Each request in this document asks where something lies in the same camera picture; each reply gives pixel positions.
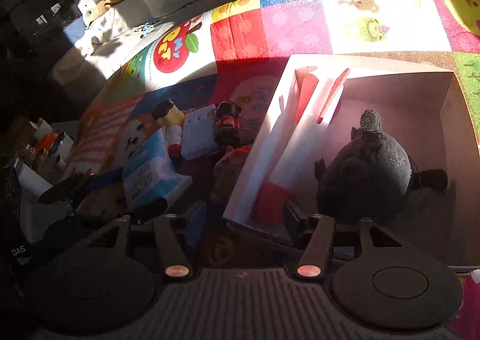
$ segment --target white box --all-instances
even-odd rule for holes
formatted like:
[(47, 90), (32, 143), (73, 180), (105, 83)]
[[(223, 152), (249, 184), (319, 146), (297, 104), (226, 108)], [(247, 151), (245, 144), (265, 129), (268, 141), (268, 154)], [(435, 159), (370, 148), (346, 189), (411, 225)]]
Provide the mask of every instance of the white box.
[[(250, 221), (250, 210), (295, 128), (302, 78), (315, 68), (338, 76), (347, 67), (351, 72), (340, 108), (316, 159), (323, 157), (328, 165), (350, 141), (350, 130), (359, 127), (363, 111), (377, 110), (382, 129), (403, 146), (419, 170), (443, 168), (449, 178), (443, 195), (429, 189), (411, 192), (404, 210), (387, 227), (447, 265), (480, 267), (480, 157), (475, 132), (455, 74), (429, 65), (359, 56), (292, 55), (224, 217), (259, 227)], [(308, 214), (317, 212), (313, 168), (313, 163), (305, 166), (294, 189)], [(262, 229), (284, 237), (281, 230)]]

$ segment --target play mat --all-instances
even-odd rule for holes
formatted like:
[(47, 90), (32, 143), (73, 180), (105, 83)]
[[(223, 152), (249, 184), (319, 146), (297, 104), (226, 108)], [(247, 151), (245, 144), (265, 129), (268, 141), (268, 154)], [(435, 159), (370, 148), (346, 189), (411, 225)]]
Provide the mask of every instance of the play mat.
[(81, 119), (66, 173), (123, 167), (131, 139), (138, 146), (158, 128), (152, 112), (165, 99), (181, 110), (232, 100), (253, 140), (294, 53), (452, 70), (480, 143), (479, 39), (480, 0), (237, 0), (171, 29), (110, 78)]

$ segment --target red apple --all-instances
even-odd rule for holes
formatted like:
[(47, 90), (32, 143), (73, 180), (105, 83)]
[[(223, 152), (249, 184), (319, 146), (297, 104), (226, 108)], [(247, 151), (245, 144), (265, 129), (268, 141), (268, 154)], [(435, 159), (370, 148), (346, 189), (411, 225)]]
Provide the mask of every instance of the red apple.
[(185, 64), (190, 52), (198, 52), (198, 38), (194, 31), (198, 30), (200, 22), (189, 30), (191, 21), (171, 30), (155, 46), (153, 61), (160, 72), (172, 73)]

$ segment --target blue and white package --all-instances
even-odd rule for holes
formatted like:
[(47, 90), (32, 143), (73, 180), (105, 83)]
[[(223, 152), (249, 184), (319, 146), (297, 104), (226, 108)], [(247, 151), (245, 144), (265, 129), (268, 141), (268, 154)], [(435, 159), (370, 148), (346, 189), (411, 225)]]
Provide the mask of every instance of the blue and white package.
[(160, 198), (172, 206), (191, 184), (191, 177), (175, 172), (167, 152), (165, 128), (158, 129), (128, 160), (122, 172), (130, 211)]

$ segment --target duck plush toy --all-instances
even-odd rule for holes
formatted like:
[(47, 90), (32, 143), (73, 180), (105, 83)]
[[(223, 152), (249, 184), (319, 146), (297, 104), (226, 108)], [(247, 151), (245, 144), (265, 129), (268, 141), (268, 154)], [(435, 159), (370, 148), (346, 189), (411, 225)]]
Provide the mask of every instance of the duck plush toy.
[(352, 128), (351, 141), (326, 168), (315, 163), (317, 206), (337, 223), (356, 224), (361, 218), (378, 223), (395, 219), (409, 191), (430, 187), (443, 192), (444, 170), (415, 172), (405, 149), (382, 131), (380, 115), (366, 110), (360, 128)]

